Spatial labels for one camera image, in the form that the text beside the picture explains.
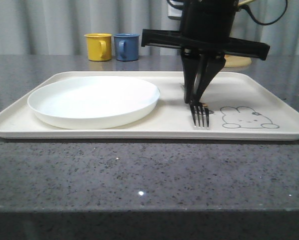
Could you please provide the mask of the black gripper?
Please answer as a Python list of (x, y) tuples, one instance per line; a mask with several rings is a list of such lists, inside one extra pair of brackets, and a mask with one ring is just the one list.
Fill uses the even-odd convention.
[(182, 49), (186, 104), (196, 104), (201, 99), (225, 66), (224, 54), (266, 60), (269, 45), (230, 36), (238, 9), (236, 0), (186, 0), (179, 30), (143, 29), (142, 47)]

